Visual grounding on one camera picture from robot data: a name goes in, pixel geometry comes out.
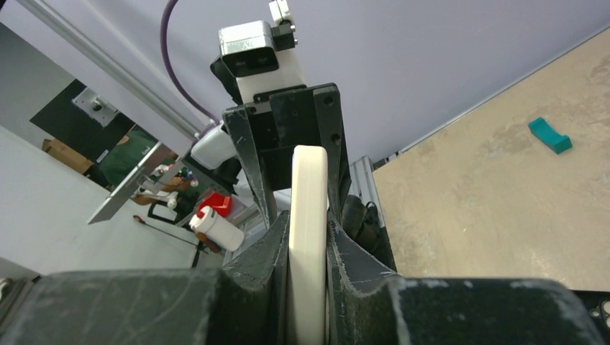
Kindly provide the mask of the black phone case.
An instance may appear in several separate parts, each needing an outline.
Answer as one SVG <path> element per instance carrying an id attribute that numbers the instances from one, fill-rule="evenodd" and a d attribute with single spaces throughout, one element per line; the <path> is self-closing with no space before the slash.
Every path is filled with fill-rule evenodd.
<path id="1" fill-rule="evenodd" d="M 589 312 L 604 341 L 609 343 L 609 292 L 572 290 Z"/>

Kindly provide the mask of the person in green shirt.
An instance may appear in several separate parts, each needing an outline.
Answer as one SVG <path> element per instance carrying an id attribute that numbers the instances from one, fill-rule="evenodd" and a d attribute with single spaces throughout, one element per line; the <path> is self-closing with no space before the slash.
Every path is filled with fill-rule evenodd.
<path id="1" fill-rule="evenodd" d="M 110 150 L 100 163 L 100 170 L 112 187 L 118 185 L 127 177 L 136 165 L 148 154 L 158 141 L 141 128 L 133 129 L 124 135 L 117 145 Z M 173 164 L 178 159 L 174 152 L 163 160 L 164 165 Z M 197 192 L 190 182 L 174 177 L 167 186 L 163 188 L 166 193 L 178 192 L 178 196 L 196 196 Z M 155 202 L 154 198 L 136 195 L 132 200 L 140 206 L 146 206 Z"/>

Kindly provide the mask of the red plastic container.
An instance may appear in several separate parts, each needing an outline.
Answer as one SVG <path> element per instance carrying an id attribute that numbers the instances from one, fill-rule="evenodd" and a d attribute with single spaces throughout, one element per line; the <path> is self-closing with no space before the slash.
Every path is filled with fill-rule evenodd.
<path id="1" fill-rule="evenodd" d="M 214 191 L 207 193 L 196 209 L 196 215 L 199 218 L 204 216 L 203 208 L 207 206 L 215 210 L 223 218 L 226 218 L 232 210 L 232 197 Z"/>

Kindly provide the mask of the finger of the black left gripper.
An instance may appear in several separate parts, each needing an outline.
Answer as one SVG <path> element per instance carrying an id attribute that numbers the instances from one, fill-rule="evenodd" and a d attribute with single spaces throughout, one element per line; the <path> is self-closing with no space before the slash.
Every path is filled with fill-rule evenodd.
<path id="1" fill-rule="evenodd" d="M 342 209 L 351 186 L 346 141 L 341 134 L 333 133 L 328 147 L 328 196 L 332 215 L 341 222 Z"/>
<path id="2" fill-rule="evenodd" d="M 244 106 L 230 108 L 223 112 L 222 117 L 265 227 L 269 229 L 277 219 L 276 199 L 255 143 L 247 110 Z"/>

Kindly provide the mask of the teal arch block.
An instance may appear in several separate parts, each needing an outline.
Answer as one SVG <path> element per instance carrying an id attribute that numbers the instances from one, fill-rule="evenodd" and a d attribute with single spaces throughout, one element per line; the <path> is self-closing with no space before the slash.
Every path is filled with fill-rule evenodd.
<path id="1" fill-rule="evenodd" d="M 541 141 L 541 143 L 543 143 L 556 155 L 564 153 L 573 147 L 571 139 L 568 135 L 560 134 L 559 132 L 555 131 L 542 117 L 529 122 L 528 128 L 530 132 L 539 141 Z"/>

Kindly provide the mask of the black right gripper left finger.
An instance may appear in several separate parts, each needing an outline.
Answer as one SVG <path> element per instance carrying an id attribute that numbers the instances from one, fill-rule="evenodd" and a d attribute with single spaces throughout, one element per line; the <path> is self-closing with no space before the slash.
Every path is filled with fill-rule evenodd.
<path id="1" fill-rule="evenodd" d="M 3 344 L 282 344 L 288 212 L 223 267 L 66 272 L 36 282 Z"/>

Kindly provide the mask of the white plastic bottle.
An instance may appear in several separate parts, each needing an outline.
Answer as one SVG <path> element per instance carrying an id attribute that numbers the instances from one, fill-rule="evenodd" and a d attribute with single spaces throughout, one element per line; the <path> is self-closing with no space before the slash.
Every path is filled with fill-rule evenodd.
<path id="1" fill-rule="evenodd" d="M 204 206 L 188 223 L 195 234 L 202 234 L 228 252 L 236 251 L 245 234 L 210 206 Z"/>

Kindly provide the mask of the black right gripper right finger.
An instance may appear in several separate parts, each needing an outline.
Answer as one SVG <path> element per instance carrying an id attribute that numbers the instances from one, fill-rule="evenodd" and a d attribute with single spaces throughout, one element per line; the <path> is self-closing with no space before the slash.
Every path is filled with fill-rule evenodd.
<path id="1" fill-rule="evenodd" d="M 331 344 L 604 344 L 605 324 L 553 280 L 403 277 L 328 218 Z"/>

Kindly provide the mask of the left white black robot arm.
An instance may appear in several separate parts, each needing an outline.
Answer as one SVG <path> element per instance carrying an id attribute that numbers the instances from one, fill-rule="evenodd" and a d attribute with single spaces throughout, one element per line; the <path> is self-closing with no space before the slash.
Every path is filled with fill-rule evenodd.
<path id="1" fill-rule="evenodd" d="M 207 170 L 237 158 L 266 226 L 277 218 L 274 192 L 291 187 L 293 152 L 299 145 L 327 153 L 327 197 L 338 219 L 351 185 L 341 95 L 334 83 L 261 93 L 226 109 L 223 123 L 207 132 L 188 159 Z"/>

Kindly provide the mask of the aluminium frame rail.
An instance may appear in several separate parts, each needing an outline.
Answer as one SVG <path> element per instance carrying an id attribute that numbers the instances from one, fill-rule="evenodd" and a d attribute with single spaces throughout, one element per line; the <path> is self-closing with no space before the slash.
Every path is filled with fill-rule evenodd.
<path id="1" fill-rule="evenodd" d="M 163 144 L 184 152 L 209 117 L 166 73 L 164 8 L 164 1 L 7 1 L 1 22 Z"/>

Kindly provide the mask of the white phone case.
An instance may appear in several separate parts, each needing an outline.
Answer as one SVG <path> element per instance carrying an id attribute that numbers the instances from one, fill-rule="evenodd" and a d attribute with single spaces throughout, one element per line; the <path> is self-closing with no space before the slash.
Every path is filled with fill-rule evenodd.
<path id="1" fill-rule="evenodd" d="M 287 344 L 324 344 L 326 333 L 327 152 L 299 145 L 292 162 Z"/>

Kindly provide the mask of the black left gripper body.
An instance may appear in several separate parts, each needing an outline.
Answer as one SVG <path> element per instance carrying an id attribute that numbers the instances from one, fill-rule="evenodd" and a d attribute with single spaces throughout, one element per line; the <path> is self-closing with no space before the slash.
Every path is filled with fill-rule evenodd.
<path id="1" fill-rule="evenodd" d="M 241 106 L 247 110 L 272 190 L 291 187 L 296 146 L 320 146 L 328 156 L 331 134 L 344 138 L 341 95 L 335 83 L 295 88 Z"/>

